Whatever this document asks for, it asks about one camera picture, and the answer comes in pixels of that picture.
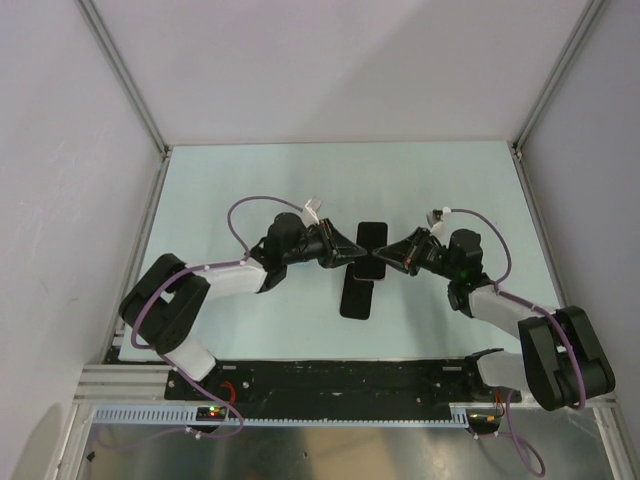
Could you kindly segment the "pink-edged black phone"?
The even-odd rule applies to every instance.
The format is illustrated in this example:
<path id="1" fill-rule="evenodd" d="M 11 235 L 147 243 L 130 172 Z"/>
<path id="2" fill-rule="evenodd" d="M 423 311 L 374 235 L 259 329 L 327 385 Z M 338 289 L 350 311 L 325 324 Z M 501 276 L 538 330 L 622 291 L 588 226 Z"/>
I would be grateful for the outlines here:
<path id="1" fill-rule="evenodd" d="M 360 222 L 356 243 L 367 251 L 367 255 L 354 262 L 353 275 L 360 281 L 381 281 L 386 275 L 386 264 L 373 255 L 373 251 L 385 247 L 388 225 L 384 222 Z"/>

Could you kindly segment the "black phone case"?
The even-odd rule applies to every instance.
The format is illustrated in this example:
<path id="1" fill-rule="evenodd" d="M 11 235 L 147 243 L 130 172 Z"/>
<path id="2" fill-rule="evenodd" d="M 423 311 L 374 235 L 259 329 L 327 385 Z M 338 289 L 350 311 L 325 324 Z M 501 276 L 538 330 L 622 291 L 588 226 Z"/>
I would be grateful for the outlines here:
<path id="1" fill-rule="evenodd" d="M 354 265 L 346 268 L 339 313 L 347 319 L 366 321 L 370 318 L 374 282 L 359 280 Z"/>

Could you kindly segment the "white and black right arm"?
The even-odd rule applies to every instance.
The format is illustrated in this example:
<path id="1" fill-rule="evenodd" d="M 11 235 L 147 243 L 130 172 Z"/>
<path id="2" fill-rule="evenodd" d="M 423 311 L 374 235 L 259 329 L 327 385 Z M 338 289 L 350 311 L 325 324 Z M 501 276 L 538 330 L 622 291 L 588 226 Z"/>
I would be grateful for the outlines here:
<path id="1" fill-rule="evenodd" d="M 488 353 L 463 374 L 469 398 L 486 400 L 504 386 L 528 390 L 541 407 L 553 411 L 582 406 L 615 389 L 613 369 L 587 313 L 577 306 L 551 311 L 499 287 L 484 271 L 480 234 L 459 229 L 442 245 L 427 229 L 417 228 L 373 254 L 404 274 L 426 270 L 447 279 L 453 310 L 519 340 L 520 354 Z"/>

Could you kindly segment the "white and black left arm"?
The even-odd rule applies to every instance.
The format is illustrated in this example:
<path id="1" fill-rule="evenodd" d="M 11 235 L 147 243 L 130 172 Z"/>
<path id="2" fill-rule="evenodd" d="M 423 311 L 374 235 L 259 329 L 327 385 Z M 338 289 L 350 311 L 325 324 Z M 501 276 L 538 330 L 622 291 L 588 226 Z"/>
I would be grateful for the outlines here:
<path id="1" fill-rule="evenodd" d="M 187 387 L 201 399 L 214 397 L 222 376 L 215 356 L 191 333 L 209 300 L 259 294 L 276 287 L 289 266 L 316 261 L 334 269 L 367 255 L 328 219 L 277 215 L 245 259 L 189 266 L 177 256 L 161 255 L 126 294 L 118 309 L 131 327 L 131 343 L 151 349 L 187 376 Z"/>

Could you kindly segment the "left circuit board with leds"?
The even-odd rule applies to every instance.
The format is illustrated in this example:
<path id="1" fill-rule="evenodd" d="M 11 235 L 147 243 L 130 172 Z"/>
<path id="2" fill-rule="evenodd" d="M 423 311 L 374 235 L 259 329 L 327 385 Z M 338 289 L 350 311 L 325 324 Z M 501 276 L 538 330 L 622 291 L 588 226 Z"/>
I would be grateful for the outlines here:
<path id="1" fill-rule="evenodd" d="M 196 410 L 197 421 L 217 421 L 224 420 L 227 416 L 227 409 L 219 406 L 198 407 Z"/>

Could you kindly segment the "aluminium front frame rail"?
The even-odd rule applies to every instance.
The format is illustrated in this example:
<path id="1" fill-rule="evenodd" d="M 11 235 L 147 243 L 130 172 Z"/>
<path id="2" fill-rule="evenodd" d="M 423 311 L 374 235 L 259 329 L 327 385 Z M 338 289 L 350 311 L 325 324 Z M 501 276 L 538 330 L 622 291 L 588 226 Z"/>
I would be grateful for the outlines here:
<path id="1" fill-rule="evenodd" d="M 85 403 L 154 402 L 164 399 L 168 366 L 85 366 L 74 400 Z"/>

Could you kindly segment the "right aluminium frame post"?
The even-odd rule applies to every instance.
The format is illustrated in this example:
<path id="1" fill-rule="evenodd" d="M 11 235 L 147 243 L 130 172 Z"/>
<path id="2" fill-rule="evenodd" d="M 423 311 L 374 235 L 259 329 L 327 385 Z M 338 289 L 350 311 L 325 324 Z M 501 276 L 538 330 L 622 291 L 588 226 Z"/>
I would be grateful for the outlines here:
<path id="1" fill-rule="evenodd" d="M 544 116 L 552 99 L 561 88 L 609 4 L 610 1 L 606 0 L 589 0 L 586 2 L 522 126 L 511 142 L 511 150 L 517 160 L 522 159 L 523 150 L 528 139 Z"/>

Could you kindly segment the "aluminium frame post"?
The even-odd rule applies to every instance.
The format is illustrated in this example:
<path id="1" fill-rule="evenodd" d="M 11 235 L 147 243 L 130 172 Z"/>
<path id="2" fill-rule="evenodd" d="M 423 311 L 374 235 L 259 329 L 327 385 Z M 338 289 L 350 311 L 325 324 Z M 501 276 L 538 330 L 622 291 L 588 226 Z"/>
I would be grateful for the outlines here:
<path id="1" fill-rule="evenodd" d="M 523 150 L 528 139 L 544 116 L 552 99 L 561 88 L 609 4 L 610 1 L 606 0 L 589 0 L 586 2 L 522 126 L 511 142 L 511 150 L 517 160 L 522 159 Z"/>
<path id="2" fill-rule="evenodd" d="M 75 0 L 74 4 L 79 10 L 98 48 L 102 52 L 107 65 L 114 74 L 116 81 L 121 87 L 125 97 L 129 101 L 134 114 L 141 122 L 143 129 L 154 145 L 155 150 L 162 159 L 165 159 L 170 150 L 163 138 L 157 122 L 143 98 L 133 76 L 130 73 L 125 59 L 122 56 L 107 24 L 105 23 L 99 9 L 94 1 Z"/>

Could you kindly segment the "left aluminium frame post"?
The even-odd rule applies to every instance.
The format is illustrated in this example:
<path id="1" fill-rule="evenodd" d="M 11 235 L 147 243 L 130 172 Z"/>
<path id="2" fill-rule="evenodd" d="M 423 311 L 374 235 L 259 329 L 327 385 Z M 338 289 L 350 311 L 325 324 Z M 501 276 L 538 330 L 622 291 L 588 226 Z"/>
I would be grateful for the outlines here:
<path id="1" fill-rule="evenodd" d="M 107 24 L 105 23 L 99 9 L 94 1 L 75 0 L 74 4 L 79 10 L 98 48 L 102 52 L 107 65 L 114 74 L 116 81 L 121 87 L 125 97 L 129 101 L 134 114 L 141 122 L 143 129 L 154 145 L 155 150 L 162 159 L 165 159 L 170 150 L 163 138 L 157 122 L 143 98 L 133 76 L 130 73 L 125 59 L 122 56 Z"/>

